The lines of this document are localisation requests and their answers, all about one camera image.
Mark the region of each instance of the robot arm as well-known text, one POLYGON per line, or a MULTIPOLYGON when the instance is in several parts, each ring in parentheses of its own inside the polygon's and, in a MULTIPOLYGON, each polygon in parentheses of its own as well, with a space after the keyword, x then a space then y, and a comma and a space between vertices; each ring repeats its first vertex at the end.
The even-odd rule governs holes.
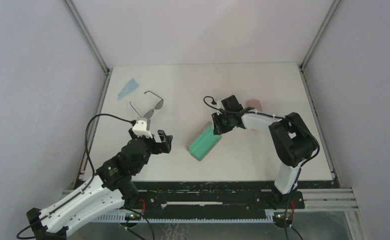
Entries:
POLYGON ((134 205, 138 191, 131 182, 132 176, 142 170, 151 154, 171 151, 173 136, 159 130, 161 142, 155 142, 149 124, 149 119, 138 118, 129 130, 132 139, 90 180, 57 203, 27 212, 36 240, 65 239, 102 214, 134 205))
POLYGON ((270 131, 277 155, 282 161, 274 186, 282 195, 296 188, 301 166, 318 147, 301 116, 292 112, 285 117, 276 117, 251 107, 244 109, 234 95, 217 100, 217 104, 224 109, 212 115, 214 134, 227 133, 234 127, 270 131))

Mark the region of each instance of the white wall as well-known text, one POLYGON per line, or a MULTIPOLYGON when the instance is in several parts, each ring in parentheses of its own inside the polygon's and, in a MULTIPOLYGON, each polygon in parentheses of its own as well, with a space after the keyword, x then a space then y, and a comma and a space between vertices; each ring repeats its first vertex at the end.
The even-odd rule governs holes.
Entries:
POLYGON ((369 237, 390 239, 390 1, 343 1, 307 76, 369 237))
POLYGON ((76 0, 109 67, 301 63, 332 0, 76 0))
POLYGON ((0 0, 0 240, 72 182, 103 79, 61 1, 0 0))

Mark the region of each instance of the pink object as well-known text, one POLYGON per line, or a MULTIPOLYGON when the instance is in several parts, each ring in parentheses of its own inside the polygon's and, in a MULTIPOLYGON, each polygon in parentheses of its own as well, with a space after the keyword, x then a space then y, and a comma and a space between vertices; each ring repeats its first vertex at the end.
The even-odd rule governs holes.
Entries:
POLYGON ((253 108, 257 109, 258 111, 262 112, 261 102, 257 99, 252 99, 252 100, 246 101, 245 106, 246 107, 253 107, 253 108))

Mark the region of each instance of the sunglasses lens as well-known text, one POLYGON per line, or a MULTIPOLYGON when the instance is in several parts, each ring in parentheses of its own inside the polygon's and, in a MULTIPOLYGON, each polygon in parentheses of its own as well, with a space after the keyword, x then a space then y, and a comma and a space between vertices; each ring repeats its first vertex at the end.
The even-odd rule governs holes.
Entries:
POLYGON ((143 117, 149 119, 152 117, 153 114, 154 114, 154 110, 152 109, 149 112, 147 112, 143 117))
POLYGON ((162 108, 162 105, 164 105, 164 100, 159 101, 159 103, 156 104, 155 109, 159 110, 162 108))

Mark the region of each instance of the sunglasses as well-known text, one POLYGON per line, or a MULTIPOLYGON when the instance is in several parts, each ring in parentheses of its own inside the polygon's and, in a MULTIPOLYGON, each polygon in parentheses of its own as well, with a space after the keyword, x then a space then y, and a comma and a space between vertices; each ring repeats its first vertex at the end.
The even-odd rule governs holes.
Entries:
MULTIPOLYGON (((143 117, 146 118, 146 119, 151 118, 152 115, 154 114, 154 111, 155 111, 155 110, 161 109, 162 106, 164 105, 164 100, 162 99, 162 97, 156 95, 155 93, 153 93, 153 92, 151 92, 151 91, 146 91, 145 94, 146 94, 146 93, 149 93, 149 92, 152 93, 153 95, 159 97, 161 100, 155 105, 155 107, 154 107, 153 109, 149 110, 147 113, 145 113, 145 115, 143 115, 143 117)), ((131 102, 130 102, 130 106, 131 106, 131 108, 132 108, 135 112, 137 112, 137 114, 141 117, 141 115, 140 115, 139 112, 133 107, 133 105, 131 104, 131 102)))

